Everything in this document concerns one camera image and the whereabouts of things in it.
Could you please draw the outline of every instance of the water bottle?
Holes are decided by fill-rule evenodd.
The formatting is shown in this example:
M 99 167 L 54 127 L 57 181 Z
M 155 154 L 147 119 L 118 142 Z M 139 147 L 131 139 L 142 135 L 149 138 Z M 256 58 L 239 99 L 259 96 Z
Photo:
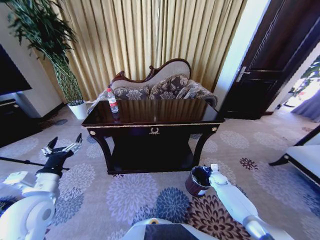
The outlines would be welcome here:
M 113 94 L 113 92 L 111 91 L 110 87 L 108 87 L 106 91 L 108 93 L 108 101 L 109 101 L 109 104 L 110 104 L 111 112 L 117 113 L 119 109 L 118 109 L 118 104 L 117 104 L 116 97 Z

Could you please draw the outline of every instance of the red bottle label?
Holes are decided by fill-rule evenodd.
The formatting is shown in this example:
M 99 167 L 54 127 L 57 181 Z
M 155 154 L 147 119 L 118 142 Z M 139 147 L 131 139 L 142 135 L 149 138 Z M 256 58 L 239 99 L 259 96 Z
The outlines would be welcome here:
M 113 102 L 113 103 L 110 102 L 110 106 L 111 106 L 111 107 L 117 106 L 117 102 Z

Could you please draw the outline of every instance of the wooden table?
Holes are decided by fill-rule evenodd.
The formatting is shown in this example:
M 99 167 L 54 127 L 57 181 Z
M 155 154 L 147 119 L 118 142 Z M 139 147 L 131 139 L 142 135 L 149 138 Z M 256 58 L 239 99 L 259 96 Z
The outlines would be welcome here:
M 108 174 L 189 171 L 225 120 L 202 99 L 100 101 L 82 126 L 101 146 Z M 194 155 L 190 134 L 202 134 Z M 113 153 L 105 140 L 112 137 Z

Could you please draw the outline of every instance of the door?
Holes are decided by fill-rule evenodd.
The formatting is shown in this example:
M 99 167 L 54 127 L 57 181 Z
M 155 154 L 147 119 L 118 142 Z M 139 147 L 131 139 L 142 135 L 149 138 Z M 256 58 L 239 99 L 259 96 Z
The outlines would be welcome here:
M 271 0 L 222 105 L 259 119 L 320 40 L 320 0 Z

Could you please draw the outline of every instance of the floor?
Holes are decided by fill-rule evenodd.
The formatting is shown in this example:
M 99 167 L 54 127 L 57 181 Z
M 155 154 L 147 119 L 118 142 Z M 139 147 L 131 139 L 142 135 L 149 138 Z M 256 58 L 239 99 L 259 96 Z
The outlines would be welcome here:
M 228 119 L 205 144 L 200 163 L 218 163 L 263 220 L 296 240 L 314 240 L 320 235 L 320 188 L 291 164 L 268 165 L 317 126 L 290 110 L 283 106 L 259 120 Z M 58 136 L 57 146 L 62 147 L 82 133 L 82 149 L 65 163 L 71 169 L 61 178 L 56 218 L 48 227 L 47 240 L 116 240 L 135 222 L 151 217 L 186 222 L 223 240 L 251 239 L 213 189 L 202 198 L 186 191 L 188 172 L 107 175 L 102 151 L 81 123 L 64 107 L 42 124 L 46 128 L 42 132 L 0 149 L 0 156 L 45 163 L 41 148 L 50 140 Z M 191 136 L 191 149 L 198 138 Z M 39 169 L 6 161 L 0 166 L 0 180 L 12 172 L 35 173 Z M 18 191 L 0 185 L 0 208 L 18 198 Z

